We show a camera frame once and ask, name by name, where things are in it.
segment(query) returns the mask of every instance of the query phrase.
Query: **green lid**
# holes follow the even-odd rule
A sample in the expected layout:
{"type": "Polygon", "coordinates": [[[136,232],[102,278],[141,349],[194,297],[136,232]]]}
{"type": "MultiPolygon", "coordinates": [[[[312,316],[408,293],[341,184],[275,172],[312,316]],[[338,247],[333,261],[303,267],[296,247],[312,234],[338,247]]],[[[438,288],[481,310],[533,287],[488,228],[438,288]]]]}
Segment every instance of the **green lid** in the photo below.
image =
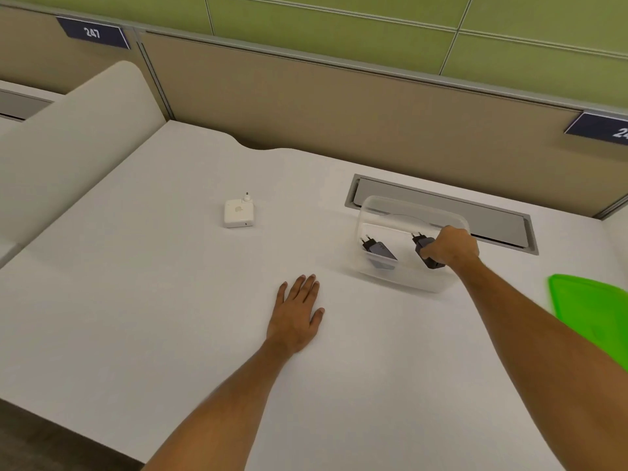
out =
{"type": "Polygon", "coordinates": [[[628,292],[565,274],[548,283],[556,317],[628,371],[628,292]]]}

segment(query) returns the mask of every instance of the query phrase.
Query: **black plug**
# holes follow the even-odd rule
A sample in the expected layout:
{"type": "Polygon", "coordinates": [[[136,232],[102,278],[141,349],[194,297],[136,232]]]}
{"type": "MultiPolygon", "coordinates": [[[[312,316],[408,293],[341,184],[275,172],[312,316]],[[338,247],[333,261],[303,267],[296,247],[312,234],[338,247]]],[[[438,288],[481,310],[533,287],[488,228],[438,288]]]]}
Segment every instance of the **black plug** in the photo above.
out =
{"type": "Polygon", "coordinates": [[[414,244],[416,245],[416,248],[414,249],[414,251],[416,251],[416,253],[419,255],[419,257],[423,260],[423,262],[428,268],[438,269],[438,268],[443,268],[445,266],[444,264],[440,262],[434,261],[430,257],[427,259],[423,259],[421,257],[421,254],[419,253],[420,250],[425,248],[428,244],[434,243],[435,242],[434,238],[428,238],[426,235],[422,235],[419,233],[418,236],[412,235],[412,241],[414,241],[414,244]]]}
{"type": "MultiPolygon", "coordinates": [[[[387,257],[397,261],[397,258],[395,258],[394,254],[391,253],[391,251],[384,245],[384,243],[382,243],[381,241],[375,241],[368,235],[366,235],[366,237],[369,239],[368,241],[364,241],[364,239],[360,238],[362,240],[362,246],[366,251],[368,251],[369,253],[377,254],[378,256],[387,257]]],[[[394,269],[394,266],[391,264],[385,264],[383,262],[374,261],[372,259],[370,259],[369,261],[371,261],[373,263],[373,266],[378,269],[394,269]]]]}

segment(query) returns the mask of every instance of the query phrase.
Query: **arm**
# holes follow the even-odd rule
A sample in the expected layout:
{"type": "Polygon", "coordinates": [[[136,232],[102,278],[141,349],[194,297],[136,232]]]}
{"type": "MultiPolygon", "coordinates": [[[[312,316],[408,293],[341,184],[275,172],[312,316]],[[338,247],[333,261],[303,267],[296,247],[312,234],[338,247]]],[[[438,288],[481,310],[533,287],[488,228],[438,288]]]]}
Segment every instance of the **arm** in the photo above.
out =
{"type": "Polygon", "coordinates": [[[448,264],[471,295],[532,419],[568,471],[626,469],[628,374],[484,266],[465,230],[444,228],[423,257],[448,264]]]}
{"type": "Polygon", "coordinates": [[[310,320],[319,288],[313,275],[299,277],[284,300],[287,286],[279,288],[262,347],[177,427],[144,471],[244,469],[272,385],[317,334],[325,312],[310,320]]]}

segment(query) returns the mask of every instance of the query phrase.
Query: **green wall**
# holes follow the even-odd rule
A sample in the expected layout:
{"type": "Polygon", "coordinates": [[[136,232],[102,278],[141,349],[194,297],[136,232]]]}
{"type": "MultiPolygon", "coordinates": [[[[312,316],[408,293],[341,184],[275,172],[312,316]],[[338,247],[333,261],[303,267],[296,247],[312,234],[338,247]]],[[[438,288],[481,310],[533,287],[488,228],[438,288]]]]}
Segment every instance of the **green wall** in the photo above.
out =
{"type": "Polygon", "coordinates": [[[19,1],[628,107],[628,0],[19,1]]]}

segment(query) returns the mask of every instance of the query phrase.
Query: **clear plastic container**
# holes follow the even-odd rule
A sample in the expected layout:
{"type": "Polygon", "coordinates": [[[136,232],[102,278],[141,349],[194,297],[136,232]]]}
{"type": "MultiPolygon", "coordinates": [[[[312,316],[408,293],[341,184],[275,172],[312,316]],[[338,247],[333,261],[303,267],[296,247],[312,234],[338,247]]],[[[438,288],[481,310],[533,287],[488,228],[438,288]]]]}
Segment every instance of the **clear plastic container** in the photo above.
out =
{"type": "Polygon", "coordinates": [[[429,269],[414,251],[416,245],[412,236],[420,233],[436,238],[447,225],[469,231],[467,221],[455,213],[408,201],[368,197],[357,219],[354,269],[398,285],[430,292],[444,291],[456,283],[458,277],[448,266],[429,269]],[[368,240],[367,237],[383,243],[396,259],[366,251],[362,239],[368,240]]]}

